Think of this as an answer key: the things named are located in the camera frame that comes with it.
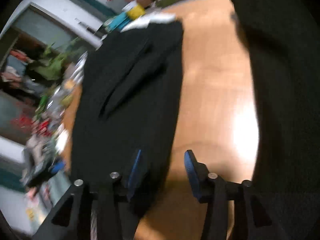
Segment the red berry branches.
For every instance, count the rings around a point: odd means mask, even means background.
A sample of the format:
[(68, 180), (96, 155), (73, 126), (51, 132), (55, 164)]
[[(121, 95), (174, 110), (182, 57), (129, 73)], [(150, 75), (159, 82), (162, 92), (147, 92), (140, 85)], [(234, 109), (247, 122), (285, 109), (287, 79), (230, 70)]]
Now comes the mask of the red berry branches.
[(20, 129), (24, 133), (31, 133), (48, 137), (52, 135), (49, 124), (50, 118), (42, 118), (38, 116), (29, 117), (26, 114), (20, 114), (17, 118), (13, 118), (10, 123), (14, 128)]

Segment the green potted plant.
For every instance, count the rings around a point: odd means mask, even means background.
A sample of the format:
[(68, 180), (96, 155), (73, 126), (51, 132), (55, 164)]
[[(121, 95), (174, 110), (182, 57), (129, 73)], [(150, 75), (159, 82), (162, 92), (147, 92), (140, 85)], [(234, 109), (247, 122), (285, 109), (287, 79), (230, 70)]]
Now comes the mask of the green potted plant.
[(56, 49), (53, 48), (54, 43), (46, 46), (40, 58), (28, 64), (28, 74), (36, 74), (46, 81), (58, 80), (65, 66), (79, 54), (80, 48), (77, 46), (80, 41), (81, 38), (77, 37)]

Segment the black knit sweater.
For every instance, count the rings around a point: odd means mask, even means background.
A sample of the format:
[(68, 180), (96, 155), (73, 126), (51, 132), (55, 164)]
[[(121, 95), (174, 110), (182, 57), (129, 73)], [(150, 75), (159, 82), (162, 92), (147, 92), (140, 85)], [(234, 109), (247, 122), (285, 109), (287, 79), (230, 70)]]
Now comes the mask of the black knit sweater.
[(182, 86), (183, 25), (107, 35), (89, 54), (72, 131), (71, 176), (96, 189), (123, 177), (131, 212), (145, 215), (167, 176)]

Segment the black fuzzy chair cushion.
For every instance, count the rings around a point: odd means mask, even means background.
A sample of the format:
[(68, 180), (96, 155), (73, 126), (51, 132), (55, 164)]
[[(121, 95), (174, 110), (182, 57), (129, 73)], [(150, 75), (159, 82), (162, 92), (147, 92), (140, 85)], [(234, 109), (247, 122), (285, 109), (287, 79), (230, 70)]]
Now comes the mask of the black fuzzy chair cushion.
[(319, 0), (231, 0), (247, 41), (259, 146), (252, 239), (319, 239)]

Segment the teal storage box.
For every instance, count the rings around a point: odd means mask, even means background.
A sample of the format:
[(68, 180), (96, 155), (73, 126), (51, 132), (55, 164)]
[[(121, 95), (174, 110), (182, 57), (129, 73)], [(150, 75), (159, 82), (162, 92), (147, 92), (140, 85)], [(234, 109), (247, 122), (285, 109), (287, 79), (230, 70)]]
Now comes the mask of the teal storage box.
[(127, 16), (127, 14), (125, 12), (122, 12), (119, 15), (111, 19), (108, 19), (104, 23), (104, 27), (107, 32), (111, 32), (114, 30), (121, 31), (130, 22), (131, 22), (131, 19)]

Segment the white folded napkin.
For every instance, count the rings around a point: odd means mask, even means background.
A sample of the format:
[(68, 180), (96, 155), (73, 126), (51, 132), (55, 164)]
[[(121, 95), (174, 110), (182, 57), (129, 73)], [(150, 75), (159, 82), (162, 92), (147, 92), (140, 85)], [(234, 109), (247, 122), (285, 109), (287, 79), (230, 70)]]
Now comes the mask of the white folded napkin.
[(55, 149), (57, 151), (58, 154), (61, 154), (68, 142), (69, 139), (69, 133), (66, 129), (64, 129), (58, 136), (56, 139), (56, 144), (55, 144)]

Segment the light grey folded sweater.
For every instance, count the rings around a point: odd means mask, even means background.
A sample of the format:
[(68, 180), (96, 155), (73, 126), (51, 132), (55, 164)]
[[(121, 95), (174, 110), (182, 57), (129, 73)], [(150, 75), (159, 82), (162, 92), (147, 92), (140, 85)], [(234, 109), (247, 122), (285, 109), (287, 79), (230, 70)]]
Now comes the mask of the light grey folded sweater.
[(150, 23), (168, 24), (176, 21), (176, 15), (164, 12), (152, 12), (150, 14), (140, 16), (134, 21), (127, 24), (120, 32), (125, 32), (131, 29), (145, 29)]

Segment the yellow shopping bag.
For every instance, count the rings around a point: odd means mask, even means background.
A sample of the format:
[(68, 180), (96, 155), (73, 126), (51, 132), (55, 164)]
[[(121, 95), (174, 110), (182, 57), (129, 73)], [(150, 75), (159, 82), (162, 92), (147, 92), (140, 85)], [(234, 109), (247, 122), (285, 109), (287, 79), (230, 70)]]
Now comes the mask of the yellow shopping bag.
[(136, 20), (145, 15), (145, 10), (141, 5), (136, 4), (131, 6), (126, 14), (131, 20)]

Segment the glass jar green label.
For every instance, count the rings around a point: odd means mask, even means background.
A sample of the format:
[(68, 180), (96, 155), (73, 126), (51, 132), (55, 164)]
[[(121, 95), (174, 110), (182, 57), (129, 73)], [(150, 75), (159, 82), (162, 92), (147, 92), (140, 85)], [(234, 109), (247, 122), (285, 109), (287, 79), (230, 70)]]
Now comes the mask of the glass jar green label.
[(73, 101), (73, 94), (66, 94), (61, 97), (60, 105), (63, 108), (68, 108)]

